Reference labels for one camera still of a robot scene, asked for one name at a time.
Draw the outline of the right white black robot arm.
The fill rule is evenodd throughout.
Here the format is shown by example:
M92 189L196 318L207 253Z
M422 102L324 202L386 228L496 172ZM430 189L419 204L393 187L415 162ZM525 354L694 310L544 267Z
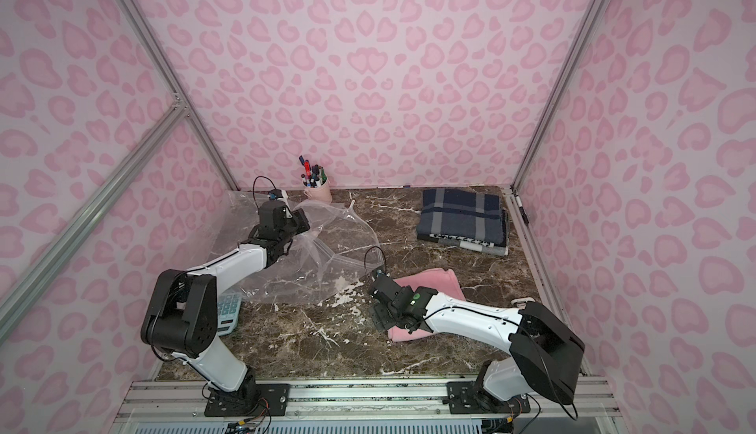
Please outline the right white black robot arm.
M478 392L498 402L531 393L570 406L585 353L583 341L547 306L497 308L463 301L434 288L401 286L381 268L371 273L371 308L376 327L412 334L450 334L505 352L486 363Z

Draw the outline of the navy blue plaid blanket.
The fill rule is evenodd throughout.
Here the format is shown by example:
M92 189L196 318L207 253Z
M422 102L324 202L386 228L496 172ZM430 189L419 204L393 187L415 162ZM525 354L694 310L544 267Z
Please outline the navy blue plaid blanket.
M501 242L507 238L506 221L497 195L434 188L422 192L421 214L415 230Z

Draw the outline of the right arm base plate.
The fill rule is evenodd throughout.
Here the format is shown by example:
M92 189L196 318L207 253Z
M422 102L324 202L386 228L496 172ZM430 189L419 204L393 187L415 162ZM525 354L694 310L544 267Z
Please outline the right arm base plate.
M532 410L530 402L522 396L503 402L473 381L448 382L442 402L448 406L451 414L506 414L517 417Z

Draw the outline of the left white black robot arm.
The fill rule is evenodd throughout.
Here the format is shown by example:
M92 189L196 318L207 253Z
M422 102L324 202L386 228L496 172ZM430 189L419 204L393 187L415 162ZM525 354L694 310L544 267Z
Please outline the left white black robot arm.
M251 369L218 335L219 295L273 266L310 229L304 211L282 200L263 203L258 215L259 223L234 250L194 269L162 272L141 327L143 343L187 363L223 393L245 391Z

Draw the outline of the pink fleece blanket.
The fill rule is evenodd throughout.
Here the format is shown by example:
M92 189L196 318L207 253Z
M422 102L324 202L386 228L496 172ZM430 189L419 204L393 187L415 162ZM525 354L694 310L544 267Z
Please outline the pink fleece blanket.
M437 291L458 300L466 300L458 278L451 269L429 269L418 274L413 274L412 276L397 278L396 282L400 286L410 286L413 290L417 290L420 286L424 286L436 289ZM433 336L433 333L422 329L410 333L408 330L393 327L388 331L389 340L393 341L393 343L416 341L417 339L424 339L431 336Z

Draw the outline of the houndstooth black white blanket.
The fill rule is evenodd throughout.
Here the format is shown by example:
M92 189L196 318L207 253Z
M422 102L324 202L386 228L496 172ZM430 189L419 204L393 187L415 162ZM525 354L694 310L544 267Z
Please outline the houndstooth black white blanket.
M456 245L458 242L462 242L462 243L480 245L482 247L504 248L508 246L508 241L506 237L504 237L501 242L494 242L494 241L489 241L489 240L476 239L476 238L470 238L470 237L464 237L464 236L458 236L458 235L419 232L417 233L417 239L428 241L428 242L434 242L434 243L444 242L446 245Z

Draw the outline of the clear plastic vacuum bag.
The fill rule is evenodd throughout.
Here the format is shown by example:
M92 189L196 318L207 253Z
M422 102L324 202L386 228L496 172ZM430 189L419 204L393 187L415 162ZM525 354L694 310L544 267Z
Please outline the clear plastic vacuum bag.
M231 289L252 303L314 305L386 266L376 232L358 216L353 203L307 199L289 207L304 213L309 229L283 245L287 255L263 268L266 252L241 242L259 223L263 204L253 205L249 193L233 193L226 220L233 237L230 250L189 273L212 274L218 292Z

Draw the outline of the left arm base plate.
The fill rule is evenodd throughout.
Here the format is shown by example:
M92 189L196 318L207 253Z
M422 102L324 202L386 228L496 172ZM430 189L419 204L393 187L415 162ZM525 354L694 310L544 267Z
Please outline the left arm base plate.
M255 417L261 414L284 416L290 384L243 385L235 392L210 388L204 409L206 417Z

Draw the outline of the grey black checked blanket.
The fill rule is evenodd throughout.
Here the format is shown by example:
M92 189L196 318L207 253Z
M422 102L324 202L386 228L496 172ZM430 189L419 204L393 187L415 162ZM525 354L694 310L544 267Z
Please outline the grey black checked blanket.
M507 257L509 255L509 248L507 246L502 247L502 246L496 246L496 245L484 245L482 243L474 243L470 241L444 239L444 238L439 239L438 244L444 245L447 247L458 247L458 248L469 250L472 252L499 256L499 257Z

